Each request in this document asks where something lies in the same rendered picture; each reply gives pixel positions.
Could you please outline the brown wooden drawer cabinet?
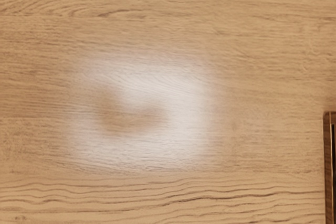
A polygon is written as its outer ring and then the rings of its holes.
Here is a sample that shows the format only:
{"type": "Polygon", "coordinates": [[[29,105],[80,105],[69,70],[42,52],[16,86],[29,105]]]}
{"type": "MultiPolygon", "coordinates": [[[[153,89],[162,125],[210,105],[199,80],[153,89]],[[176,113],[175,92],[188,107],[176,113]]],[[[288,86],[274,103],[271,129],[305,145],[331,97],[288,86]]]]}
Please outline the brown wooden drawer cabinet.
{"type": "Polygon", "coordinates": [[[336,224],[336,111],[323,114],[325,222],[336,224]]]}

